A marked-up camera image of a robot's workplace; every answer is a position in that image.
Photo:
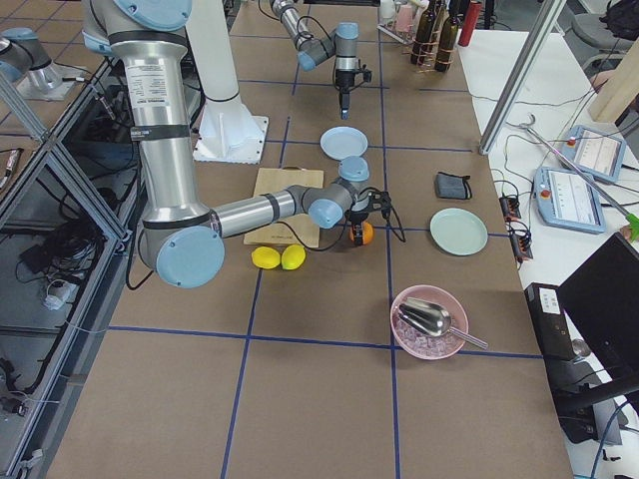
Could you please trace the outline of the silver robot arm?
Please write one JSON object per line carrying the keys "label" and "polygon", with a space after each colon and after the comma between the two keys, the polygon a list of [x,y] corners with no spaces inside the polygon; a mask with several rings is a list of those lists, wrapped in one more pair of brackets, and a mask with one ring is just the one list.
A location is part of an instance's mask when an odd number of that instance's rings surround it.
{"label": "silver robot arm", "polygon": [[334,58],[332,85],[338,92],[340,117],[346,120],[350,110],[350,93],[371,80],[371,71],[357,54],[359,27],[355,22],[340,22],[328,33],[316,36],[307,26],[295,1],[270,1],[274,16],[289,33],[297,49],[298,63],[311,71],[324,61]]}
{"label": "silver robot arm", "polygon": [[166,283],[192,288],[220,270],[224,241],[308,215],[323,229],[365,217],[370,191],[362,157],[339,163],[325,188],[289,186],[209,208],[195,160],[255,163],[268,121],[244,105],[219,1],[87,1],[86,46],[124,66],[148,202],[139,255]]}

